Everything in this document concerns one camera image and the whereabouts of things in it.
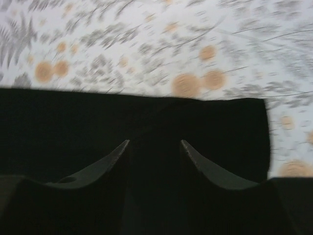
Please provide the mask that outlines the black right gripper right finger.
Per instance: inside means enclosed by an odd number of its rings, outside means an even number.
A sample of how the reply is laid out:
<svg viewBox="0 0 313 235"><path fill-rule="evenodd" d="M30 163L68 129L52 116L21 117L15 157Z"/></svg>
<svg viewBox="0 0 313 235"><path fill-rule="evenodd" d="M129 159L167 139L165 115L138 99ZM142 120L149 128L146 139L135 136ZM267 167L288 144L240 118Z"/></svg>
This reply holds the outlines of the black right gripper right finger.
<svg viewBox="0 0 313 235"><path fill-rule="evenodd" d="M186 141L180 145L180 160L191 234L312 234L311 177L256 183L220 167Z"/></svg>

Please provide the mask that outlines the black t shirt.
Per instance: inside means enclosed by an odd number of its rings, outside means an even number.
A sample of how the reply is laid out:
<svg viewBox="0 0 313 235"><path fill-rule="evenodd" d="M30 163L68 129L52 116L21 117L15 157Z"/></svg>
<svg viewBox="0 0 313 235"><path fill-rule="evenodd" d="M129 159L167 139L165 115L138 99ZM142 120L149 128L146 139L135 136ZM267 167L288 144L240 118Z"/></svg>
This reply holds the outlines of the black t shirt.
<svg viewBox="0 0 313 235"><path fill-rule="evenodd" d="M0 91L0 171L55 182L129 140L123 235L188 235L179 146L245 179L267 178L265 102L22 89Z"/></svg>

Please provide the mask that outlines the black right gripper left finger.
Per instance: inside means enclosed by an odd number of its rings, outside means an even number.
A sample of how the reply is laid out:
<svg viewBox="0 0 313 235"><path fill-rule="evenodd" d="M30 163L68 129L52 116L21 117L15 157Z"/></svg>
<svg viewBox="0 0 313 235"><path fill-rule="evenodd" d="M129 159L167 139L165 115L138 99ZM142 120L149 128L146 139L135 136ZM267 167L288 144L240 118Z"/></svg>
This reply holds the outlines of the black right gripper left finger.
<svg viewBox="0 0 313 235"><path fill-rule="evenodd" d="M56 183L0 179L3 235L117 235L129 167L129 141Z"/></svg>

